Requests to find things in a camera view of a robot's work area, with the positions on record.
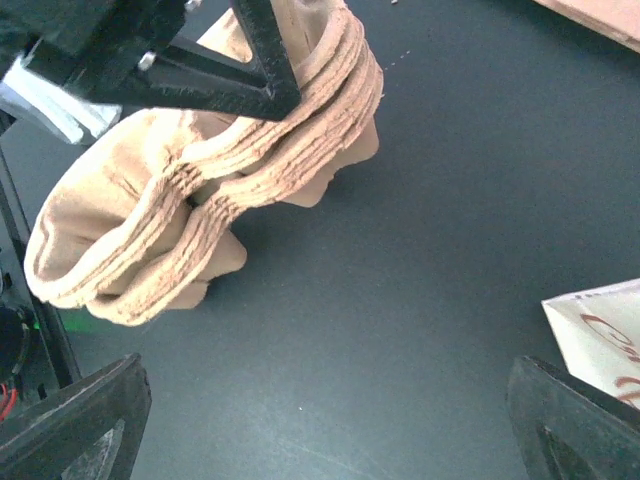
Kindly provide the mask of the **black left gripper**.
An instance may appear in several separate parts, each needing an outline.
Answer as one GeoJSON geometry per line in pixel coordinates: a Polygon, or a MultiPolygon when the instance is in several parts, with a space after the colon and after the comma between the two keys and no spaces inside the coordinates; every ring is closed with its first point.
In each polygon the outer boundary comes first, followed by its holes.
{"type": "Polygon", "coordinates": [[[280,121],[300,87],[269,1],[232,1],[250,49],[235,60],[180,30],[195,1],[4,1],[1,128],[27,120],[63,141],[95,141],[130,103],[280,121]]]}

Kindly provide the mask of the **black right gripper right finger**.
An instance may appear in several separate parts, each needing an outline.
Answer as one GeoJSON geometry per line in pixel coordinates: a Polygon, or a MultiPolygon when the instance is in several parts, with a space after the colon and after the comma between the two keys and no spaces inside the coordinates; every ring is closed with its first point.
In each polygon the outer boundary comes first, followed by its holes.
{"type": "Polygon", "coordinates": [[[637,479],[639,411],[535,357],[519,357],[509,416],[530,479],[637,479]]]}

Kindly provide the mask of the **brown pulp cup carrier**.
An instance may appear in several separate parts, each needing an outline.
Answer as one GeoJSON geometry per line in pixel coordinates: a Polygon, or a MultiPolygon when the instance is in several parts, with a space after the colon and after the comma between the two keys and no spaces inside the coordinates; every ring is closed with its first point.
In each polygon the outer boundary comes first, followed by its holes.
{"type": "Polygon", "coordinates": [[[137,326],[191,309],[243,267],[231,232],[245,211],[316,205],[335,173],[378,150],[383,72],[342,1],[278,1],[302,102],[284,120],[144,109],[61,177],[24,260],[41,301],[137,326]]]}

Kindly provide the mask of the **printed white paper bag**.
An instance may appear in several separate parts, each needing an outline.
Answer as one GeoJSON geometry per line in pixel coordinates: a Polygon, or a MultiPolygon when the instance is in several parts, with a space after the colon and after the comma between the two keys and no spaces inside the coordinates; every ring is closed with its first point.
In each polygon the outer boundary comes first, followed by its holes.
{"type": "Polygon", "coordinates": [[[639,281],[541,302],[569,373],[639,407],[639,281]]]}

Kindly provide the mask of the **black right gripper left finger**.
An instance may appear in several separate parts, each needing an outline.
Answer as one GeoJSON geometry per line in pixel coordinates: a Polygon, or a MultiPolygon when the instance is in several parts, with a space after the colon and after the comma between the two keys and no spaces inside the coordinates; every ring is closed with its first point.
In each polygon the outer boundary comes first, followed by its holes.
{"type": "Polygon", "coordinates": [[[126,355],[1,424],[3,479],[129,479],[152,404],[126,355]]]}

